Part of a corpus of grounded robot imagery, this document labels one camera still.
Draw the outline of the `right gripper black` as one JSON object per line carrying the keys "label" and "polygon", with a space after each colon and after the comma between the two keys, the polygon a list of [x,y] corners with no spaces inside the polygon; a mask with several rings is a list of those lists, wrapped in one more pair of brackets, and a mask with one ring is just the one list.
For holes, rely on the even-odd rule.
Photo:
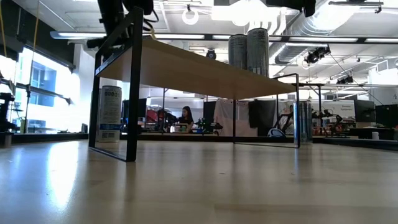
{"label": "right gripper black", "polygon": [[316,0],[266,0],[266,5],[287,7],[304,12],[305,17],[314,15]]}

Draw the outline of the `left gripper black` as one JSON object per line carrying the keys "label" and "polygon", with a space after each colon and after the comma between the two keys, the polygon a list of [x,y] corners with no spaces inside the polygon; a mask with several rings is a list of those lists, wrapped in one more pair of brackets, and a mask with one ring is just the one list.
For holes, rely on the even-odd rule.
{"label": "left gripper black", "polygon": [[90,39],[86,42],[89,49],[110,49],[116,45],[122,45],[130,38],[129,28],[131,23],[127,19],[118,21],[103,21],[106,35],[102,38]]}

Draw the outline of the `silver Celsius beverage can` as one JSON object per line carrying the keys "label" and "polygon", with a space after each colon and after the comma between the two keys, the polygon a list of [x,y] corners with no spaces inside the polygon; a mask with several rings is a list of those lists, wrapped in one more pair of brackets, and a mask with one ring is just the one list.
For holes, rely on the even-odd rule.
{"label": "silver Celsius beverage can", "polygon": [[267,29],[255,28],[247,34],[247,69],[269,77],[269,35]]}

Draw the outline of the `white can with blue band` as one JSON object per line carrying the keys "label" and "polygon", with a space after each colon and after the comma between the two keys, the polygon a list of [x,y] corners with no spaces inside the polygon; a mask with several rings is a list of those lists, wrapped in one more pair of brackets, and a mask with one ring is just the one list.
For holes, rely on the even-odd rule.
{"label": "white can with blue band", "polygon": [[121,130],[122,89],[105,85],[99,91],[97,142],[117,142]]}

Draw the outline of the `slim beverage can black lid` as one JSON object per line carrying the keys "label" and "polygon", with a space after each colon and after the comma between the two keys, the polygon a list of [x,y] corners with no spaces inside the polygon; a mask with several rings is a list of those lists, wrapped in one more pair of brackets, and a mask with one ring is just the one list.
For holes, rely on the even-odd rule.
{"label": "slim beverage can black lid", "polygon": [[243,34],[232,35],[228,39],[228,63],[234,67],[247,69],[247,37]]}

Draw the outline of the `beverage can with silver lid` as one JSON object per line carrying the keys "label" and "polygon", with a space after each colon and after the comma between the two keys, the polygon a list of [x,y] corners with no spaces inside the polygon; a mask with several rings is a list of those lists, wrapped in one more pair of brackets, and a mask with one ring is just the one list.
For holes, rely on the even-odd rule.
{"label": "beverage can with silver lid", "polygon": [[296,147],[311,144],[313,139],[312,104],[310,101],[294,103],[294,143]]}

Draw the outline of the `long ceiling light bar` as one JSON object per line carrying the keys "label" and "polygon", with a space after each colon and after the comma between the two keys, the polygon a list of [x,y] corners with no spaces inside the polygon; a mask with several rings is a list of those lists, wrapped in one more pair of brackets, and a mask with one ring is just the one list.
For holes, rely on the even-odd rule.
{"label": "long ceiling light bar", "polygon": [[281,43],[324,43],[324,44],[398,44],[398,37],[307,37],[307,36],[276,36],[269,37],[270,42]]}
{"label": "long ceiling light bar", "polygon": [[[50,36],[53,39],[79,40],[79,39],[97,39],[105,37],[102,32],[60,32],[51,31]],[[154,34],[156,39],[204,39],[204,34]]]}

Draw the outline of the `small black ceiling device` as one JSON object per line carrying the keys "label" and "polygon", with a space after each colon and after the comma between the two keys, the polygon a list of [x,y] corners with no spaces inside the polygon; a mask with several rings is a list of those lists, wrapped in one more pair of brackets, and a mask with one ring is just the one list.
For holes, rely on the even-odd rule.
{"label": "small black ceiling device", "polygon": [[346,75],[337,79],[336,84],[338,85],[345,85],[354,83],[354,79],[351,75]]}

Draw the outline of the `black computer monitor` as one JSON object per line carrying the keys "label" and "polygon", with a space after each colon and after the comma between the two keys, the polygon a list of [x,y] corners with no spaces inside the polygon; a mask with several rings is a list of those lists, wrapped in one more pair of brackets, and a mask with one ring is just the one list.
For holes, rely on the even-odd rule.
{"label": "black computer monitor", "polygon": [[357,123],[376,122],[376,106],[373,101],[354,100],[354,112]]}
{"label": "black computer monitor", "polygon": [[[140,98],[139,104],[138,104],[137,116],[139,118],[145,118],[146,111],[147,111],[147,99]],[[121,110],[122,124],[128,124],[128,118],[129,118],[129,100],[123,100],[122,101],[122,110]]]}
{"label": "black computer monitor", "polygon": [[376,123],[387,128],[398,128],[398,105],[376,106]]}

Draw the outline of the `black hanging cloth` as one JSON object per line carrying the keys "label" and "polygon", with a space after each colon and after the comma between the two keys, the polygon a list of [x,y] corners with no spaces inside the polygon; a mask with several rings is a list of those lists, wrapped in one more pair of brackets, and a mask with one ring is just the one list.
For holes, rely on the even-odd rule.
{"label": "black hanging cloth", "polygon": [[254,100],[248,103],[251,128],[271,128],[274,124],[275,101]]}

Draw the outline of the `seated person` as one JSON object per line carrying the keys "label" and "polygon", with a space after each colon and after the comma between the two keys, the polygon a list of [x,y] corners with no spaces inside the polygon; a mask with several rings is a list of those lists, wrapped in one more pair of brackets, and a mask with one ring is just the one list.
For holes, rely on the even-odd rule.
{"label": "seated person", "polygon": [[192,112],[191,112],[191,109],[189,106],[184,106],[182,108],[182,115],[181,115],[181,117],[179,117],[178,123],[186,124],[188,133],[193,132],[192,129],[193,129],[194,122],[193,122]]}

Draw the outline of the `black upright screen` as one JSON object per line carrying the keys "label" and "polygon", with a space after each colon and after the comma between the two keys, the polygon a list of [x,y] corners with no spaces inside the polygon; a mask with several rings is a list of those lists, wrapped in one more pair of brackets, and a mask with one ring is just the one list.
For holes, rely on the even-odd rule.
{"label": "black upright screen", "polygon": [[212,123],[214,121],[215,106],[215,101],[208,101],[203,103],[203,118],[207,123]]}

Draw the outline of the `white and blue round object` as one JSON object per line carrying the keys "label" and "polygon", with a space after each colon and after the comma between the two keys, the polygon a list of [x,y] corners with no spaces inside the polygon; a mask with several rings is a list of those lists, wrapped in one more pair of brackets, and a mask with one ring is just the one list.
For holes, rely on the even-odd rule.
{"label": "white and blue round object", "polygon": [[271,128],[267,134],[270,138],[284,138],[285,133],[277,128]]}

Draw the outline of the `black equipment rack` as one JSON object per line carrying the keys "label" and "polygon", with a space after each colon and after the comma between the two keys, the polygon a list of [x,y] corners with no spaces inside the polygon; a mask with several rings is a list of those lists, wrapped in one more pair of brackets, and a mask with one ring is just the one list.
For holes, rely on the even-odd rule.
{"label": "black equipment rack", "polygon": [[0,133],[4,133],[10,129],[16,129],[16,125],[7,120],[9,103],[14,101],[15,98],[11,93],[0,93],[0,100],[4,101],[4,103],[0,103]]}

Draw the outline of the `white hanging cloth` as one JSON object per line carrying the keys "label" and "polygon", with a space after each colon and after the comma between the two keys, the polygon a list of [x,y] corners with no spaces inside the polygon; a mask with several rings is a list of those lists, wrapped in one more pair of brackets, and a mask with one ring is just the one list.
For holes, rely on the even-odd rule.
{"label": "white hanging cloth", "polygon": [[[213,120],[223,127],[219,133],[220,136],[232,136],[233,100],[218,99],[215,104]],[[257,137],[257,128],[251,128],[249,124],[248,102],[236,102],[235,135],[236,137]]]}

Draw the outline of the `silver ventilation duct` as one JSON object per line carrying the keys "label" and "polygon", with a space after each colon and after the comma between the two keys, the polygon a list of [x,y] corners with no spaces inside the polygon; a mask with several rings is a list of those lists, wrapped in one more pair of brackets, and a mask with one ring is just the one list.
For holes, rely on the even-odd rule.
{"label": "silver ventilation duct", "polygon": [[[321,36],[330,35],[345,21],[335,19],[337,10],[335,6],[329,5],[331,0],[317,0],[315,13],[311,17],[297,16],[287,28],[283,35],[289,36]],[[287,43],[272,43],[269,47],[270,63],[288,64],[305,52],[308,47],[288,46]]]}

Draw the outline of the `black ceiling rail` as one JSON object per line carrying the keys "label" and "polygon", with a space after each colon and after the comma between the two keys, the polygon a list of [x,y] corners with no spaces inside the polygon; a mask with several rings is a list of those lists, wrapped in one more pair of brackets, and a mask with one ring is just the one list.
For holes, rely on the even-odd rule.
{"label": "black ceiling rail", "polygon": [[374,11],[375,14],[379,14],[382,11],[384,3],[382,1],[368,1],[368,0],[344,0],[344,1],[329,1],[329,5],[334,6],[368,6],[377,7]]}

